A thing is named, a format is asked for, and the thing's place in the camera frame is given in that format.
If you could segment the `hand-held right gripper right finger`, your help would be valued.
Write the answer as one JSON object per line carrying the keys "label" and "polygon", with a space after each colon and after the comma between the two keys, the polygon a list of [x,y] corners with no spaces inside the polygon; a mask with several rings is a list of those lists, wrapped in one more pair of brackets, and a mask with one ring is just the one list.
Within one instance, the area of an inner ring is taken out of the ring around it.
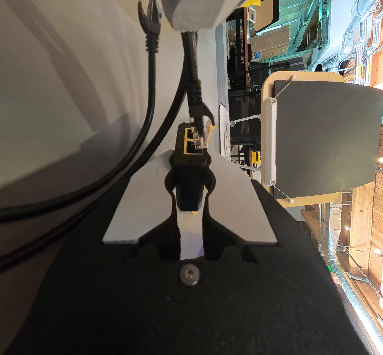
{"label": "hand-held right gripper right finger", "polygon": [[202,232],[206,260],[227,247],[273,246],[277,237],[250,178],[236,164],[207,149]]}

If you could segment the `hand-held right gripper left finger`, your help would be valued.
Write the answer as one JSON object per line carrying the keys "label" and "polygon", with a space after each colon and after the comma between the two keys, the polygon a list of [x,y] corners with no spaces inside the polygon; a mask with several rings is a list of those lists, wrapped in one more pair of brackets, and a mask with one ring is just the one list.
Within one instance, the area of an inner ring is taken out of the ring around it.
{"label": "hand-held right gripper left finger", "polygon": [[180,260],[180,230],[172,192],[167,150],[142,166],[130,179],[103,236],[106,245],[130,245],[139,251],[153,245],[162,260]]}

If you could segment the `silver ribbed ventilation duct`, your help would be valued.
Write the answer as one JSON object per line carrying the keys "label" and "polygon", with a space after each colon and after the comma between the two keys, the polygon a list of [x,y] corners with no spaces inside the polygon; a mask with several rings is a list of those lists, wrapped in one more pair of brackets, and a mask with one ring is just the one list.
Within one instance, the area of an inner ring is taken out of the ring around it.
{"label": "silver ribbed ventilation duct", "polygon": [[321,63],[323,70],[331,68],[339,62],[346,60],[352,53],[356,42],[355,34],[360,30],[360,23],[375,9],[380,0],[357,0],[353,6],[351,22],[343,33],[341,49]]}

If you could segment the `black ethernet adapter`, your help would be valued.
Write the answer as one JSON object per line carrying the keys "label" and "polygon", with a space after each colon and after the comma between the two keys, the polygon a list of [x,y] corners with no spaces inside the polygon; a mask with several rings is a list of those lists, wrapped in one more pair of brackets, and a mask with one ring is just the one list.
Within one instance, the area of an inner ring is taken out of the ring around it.
{"label": "black ethernet adapter", "polygon": [[180,211],[197,212],[202,205],[204,173],[208,167],[206,148],[197,150],[190,123],[180,123],[171,159],[176,203]]}

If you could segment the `silver spiral ceiling duct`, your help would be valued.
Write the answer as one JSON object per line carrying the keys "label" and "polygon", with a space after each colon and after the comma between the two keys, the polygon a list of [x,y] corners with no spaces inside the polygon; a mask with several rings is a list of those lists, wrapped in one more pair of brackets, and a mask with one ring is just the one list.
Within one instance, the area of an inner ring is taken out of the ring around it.
{"label": "silver spiral ceiling duct", "polygon": [[352,278],[347,275],[346,271],[339,263],[337,256],[337,243],[333,239],[333,235],[329,229],[326,230],[326,245],[328,250],[328,262],[334,275],[338,279],[342,290],[344,291],[348,301],[352,305],[353,310],[362,323],[367,335],[378,354],[383,354],[383,337],[379,331],[380,324],[374,315],[372,309],[368,306],[361,293],[354,285]]}

